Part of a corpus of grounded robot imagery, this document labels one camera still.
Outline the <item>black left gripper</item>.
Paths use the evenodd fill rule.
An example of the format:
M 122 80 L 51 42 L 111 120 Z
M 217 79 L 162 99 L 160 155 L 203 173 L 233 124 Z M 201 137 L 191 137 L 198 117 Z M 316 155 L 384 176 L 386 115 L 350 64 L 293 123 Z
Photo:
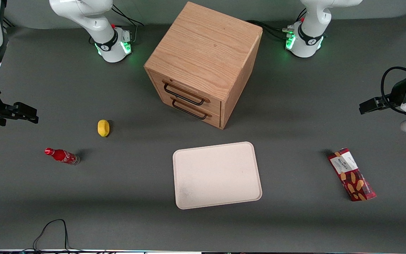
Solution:
M 374 97 L 373 101 L 365 101 L 359 104 L 359 112 L 361 115 L 370 113 L 371 111 L 379 110 L 379 107 L 387 107 L 388 102 L 392 106 L 400 107 L 406 95 L 406 84 L 395 84 L 391 92 L 383 97 Z

